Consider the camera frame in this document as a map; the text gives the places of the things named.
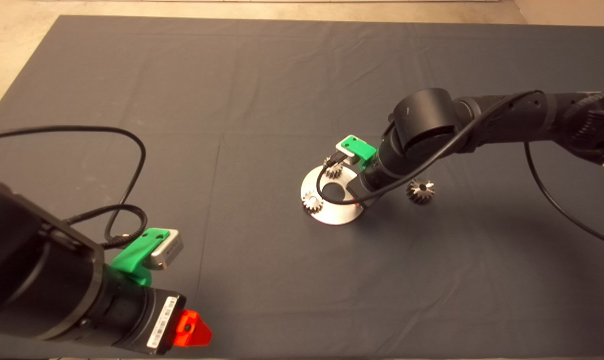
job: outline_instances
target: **white label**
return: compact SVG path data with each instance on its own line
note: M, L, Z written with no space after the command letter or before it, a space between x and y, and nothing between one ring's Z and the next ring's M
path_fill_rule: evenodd
M176 298L175 296L168 296L166 298L164 306L162 306L160 316L157 317L157 321L155 322L155 326L153 327L151 337L149 337L148 341L146 342L147 347L151 349L157 349L157 346L160 345L160 340L162 339L162 335L164 335L164 330L166 330L166 326L169 323L169 319L171 318L173 308L175 308L177 301L178 298Z

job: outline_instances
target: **small gear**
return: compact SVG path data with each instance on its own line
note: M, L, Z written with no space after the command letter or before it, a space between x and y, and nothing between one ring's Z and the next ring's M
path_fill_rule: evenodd
M435 184L430 180L414 178L406 187L406 195L412 202L424 205L435 196Z
M329 161L329 159L330 159L330 157L327 157L324 159L324 165L326 165L326 162ZM330 179L338 178L341 175L342 168L343 168L343 165L340 163L337 163L334 166L331 166L328 169L326 169L326 171L324 172L324 176L326 176L327 178L330 178Z
M304 205L304 209L309 214L315 214L322 209L322 205L324 205L324 199L320 198L319 194L315 191L309 191L304 194L302 198L302 205Z

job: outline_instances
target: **dark gray fabric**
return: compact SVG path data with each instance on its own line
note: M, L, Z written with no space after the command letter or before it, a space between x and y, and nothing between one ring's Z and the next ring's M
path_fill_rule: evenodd
M62 16L1 101L0 130L144 139L130 202L185 240L154 285L214 332L169 356L604 356L604 243L546 203L521 144L439 161L428 206L398 190L341 227L300 208L336 141L377 145L425 87L604 90L604 27ZM604 170L551 143L533 152L550 191L604 232ZM135 160L112 135L0 140L0 180L60 217L116 201ZM102 227L78 226L96 240ZM136 355L0 335L0 358L59 356Z

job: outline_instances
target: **metal disc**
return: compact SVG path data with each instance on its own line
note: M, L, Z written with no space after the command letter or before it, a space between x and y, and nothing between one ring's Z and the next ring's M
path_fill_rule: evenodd
M316 192L315 182L317 182L317 177L320 175L320 171L322 171L322 166L314 168L306 175L304 181L302 182L302 188L300 189L300 199L302 199L308 192ZM324 191L324 187L327 184L338 184L344 191L343 200L350 200L353 198L353 196L347 191L346 186L348 182L350 182L356 176L357 174L354 171L344 166L340 176L336 178L329 178L323 175L322 180L320 180L320 187L322 191ZM335 205L334 203L329 203L328 201L324 200L322 209L314 214L309 215L321 223L329 225L342 225L350 223L356 219L362 213L362 211L363 208L357 205Z

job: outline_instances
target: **red plastic piece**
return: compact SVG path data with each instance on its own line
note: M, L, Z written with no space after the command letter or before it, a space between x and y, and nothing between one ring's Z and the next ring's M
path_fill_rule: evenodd
M211 337L213 337L211 329L193 310L182 312L175 332L177 334L173 344L177 347L205 347L210 344Z

